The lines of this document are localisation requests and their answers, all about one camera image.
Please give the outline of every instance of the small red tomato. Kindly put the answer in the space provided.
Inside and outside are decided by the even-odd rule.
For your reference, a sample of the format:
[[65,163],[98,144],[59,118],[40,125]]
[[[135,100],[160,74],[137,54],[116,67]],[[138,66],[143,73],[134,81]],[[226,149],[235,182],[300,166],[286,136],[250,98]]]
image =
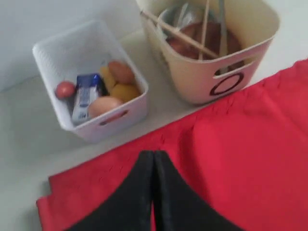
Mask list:
[[75,85],[69,81],[63,81],[58,84],[56,92],[58,99],[65,99],[73,96],[75,94]]

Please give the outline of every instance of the beige storage bin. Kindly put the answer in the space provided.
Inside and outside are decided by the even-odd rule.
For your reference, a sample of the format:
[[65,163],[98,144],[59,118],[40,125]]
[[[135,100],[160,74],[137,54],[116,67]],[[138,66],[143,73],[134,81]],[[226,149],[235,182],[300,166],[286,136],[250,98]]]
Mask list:
[[[136,0],[140,10],[157,17],[178,0]],[[205,5],[205,0],[188,0]],[[218,15],[218,0],[210,0]],[[181,97],[190,103],[206,103],[245,87],[251,80],[273,37],[279,29],[277,13],[262,0],[226,0],[227,28],[238,38],[242,50],[215,60],[198,61],[176,53],[162,39],[156,25],[141,18],[142,25],[158,62],[168,70]],[[241,68],[216,76],[215,73],[238,61]]]

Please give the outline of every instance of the white tiled surface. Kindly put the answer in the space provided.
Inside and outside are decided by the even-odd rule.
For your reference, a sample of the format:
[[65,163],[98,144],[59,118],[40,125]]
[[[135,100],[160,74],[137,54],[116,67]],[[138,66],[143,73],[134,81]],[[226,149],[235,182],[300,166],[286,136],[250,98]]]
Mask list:
[[[308,57],[308,2],[268,0],[281,29],[252,83]],[[49,193],[47,178],[189,114],[155,63],[141,31],[123,39],[150,85],[146,120],[99,144],[88,145],[57,123],[39,77],[0,93],[0,230],[41,230],[35,201]]]

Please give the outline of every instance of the red cloth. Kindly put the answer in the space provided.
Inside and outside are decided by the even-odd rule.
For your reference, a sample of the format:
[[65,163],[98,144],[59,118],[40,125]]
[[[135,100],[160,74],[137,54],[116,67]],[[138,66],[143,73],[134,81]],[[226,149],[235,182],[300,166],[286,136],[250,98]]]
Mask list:
[[166,150],[187,183],[248,231],[308,231],[308,60],[50,177],[45,231],[97,208],[141,150]]

